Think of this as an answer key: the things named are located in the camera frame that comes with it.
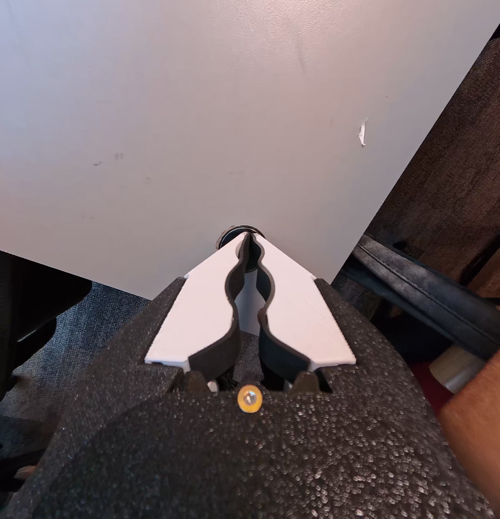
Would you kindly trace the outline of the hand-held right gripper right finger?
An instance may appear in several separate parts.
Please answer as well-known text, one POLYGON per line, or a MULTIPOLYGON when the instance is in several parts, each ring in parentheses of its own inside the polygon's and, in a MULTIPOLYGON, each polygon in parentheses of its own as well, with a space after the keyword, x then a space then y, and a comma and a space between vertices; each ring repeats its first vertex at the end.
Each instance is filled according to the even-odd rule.
POLYGON ((355 365, 317 278, 262 236, 253 242, 256 289, 265 302, 257 313, 262 363, 290 383, 301 372, 355 365))

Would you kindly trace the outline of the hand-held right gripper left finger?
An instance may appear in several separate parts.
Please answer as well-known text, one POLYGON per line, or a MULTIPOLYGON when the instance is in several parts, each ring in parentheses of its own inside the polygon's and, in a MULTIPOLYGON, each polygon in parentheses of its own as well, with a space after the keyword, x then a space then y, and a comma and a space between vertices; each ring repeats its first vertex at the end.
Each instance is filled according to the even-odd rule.
POLYGON ((250 234, 239 234, 185 277, 145 355, 146 364, 200 372, 216 380, 241 348, 235 298, 244 287, 250 234))

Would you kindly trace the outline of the black desk grommet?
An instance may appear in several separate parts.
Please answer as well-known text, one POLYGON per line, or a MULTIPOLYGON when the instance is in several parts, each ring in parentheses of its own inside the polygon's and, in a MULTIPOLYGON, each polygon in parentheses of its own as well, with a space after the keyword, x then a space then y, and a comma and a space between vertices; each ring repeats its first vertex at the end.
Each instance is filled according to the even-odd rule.
POLYGON ((221 236, 218 238, 216 242, 216 250, 221 249, 227 243, 231 242, 235 237, 237 237, 241 233, 251 232, 254 234, 258 234, 261 237, 265 238, 265 235, 257 228, 251 225, 232 225, 227 230, 225 230, 221 236))

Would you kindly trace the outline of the person's dark trousers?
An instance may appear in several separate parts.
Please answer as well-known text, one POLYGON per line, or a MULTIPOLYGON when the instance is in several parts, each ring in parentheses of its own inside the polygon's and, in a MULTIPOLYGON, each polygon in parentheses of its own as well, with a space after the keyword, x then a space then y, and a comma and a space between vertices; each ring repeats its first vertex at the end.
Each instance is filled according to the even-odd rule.
POLYGON ((59 424, 64 407, 91 361, 149 300, 87 281, 86 296, 13 343, 13 291, 0 279, 0 492, 19 489, 19 469, 34 466, 59 424))

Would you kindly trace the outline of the white cylinder foot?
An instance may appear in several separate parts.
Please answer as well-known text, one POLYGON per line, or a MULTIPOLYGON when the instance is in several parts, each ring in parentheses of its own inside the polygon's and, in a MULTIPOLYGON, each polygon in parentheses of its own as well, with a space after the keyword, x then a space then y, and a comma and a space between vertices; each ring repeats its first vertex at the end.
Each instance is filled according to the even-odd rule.
POLYGON ((487 361, 457 345, 451 345, 429 365, 441 386, 458 394, 484 368, 487 361))

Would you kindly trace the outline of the brown wooden furniture piece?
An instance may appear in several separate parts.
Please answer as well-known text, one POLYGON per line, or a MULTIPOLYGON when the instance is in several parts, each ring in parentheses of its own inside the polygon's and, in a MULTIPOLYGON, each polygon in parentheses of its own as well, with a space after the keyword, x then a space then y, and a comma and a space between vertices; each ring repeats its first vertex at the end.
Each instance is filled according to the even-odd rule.
POLYGON ((500 350, 438 418, 454 456, 500 518, 500 350))

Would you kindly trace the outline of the black desk frame bar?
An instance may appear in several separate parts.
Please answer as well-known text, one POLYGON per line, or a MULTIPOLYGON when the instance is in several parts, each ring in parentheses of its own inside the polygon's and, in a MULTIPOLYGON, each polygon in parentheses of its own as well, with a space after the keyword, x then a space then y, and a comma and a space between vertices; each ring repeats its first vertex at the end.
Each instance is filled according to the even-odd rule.
POLYGON ((483 360, 500 349, 493 302, 394 247, 363 235, 340 271, 483 360))

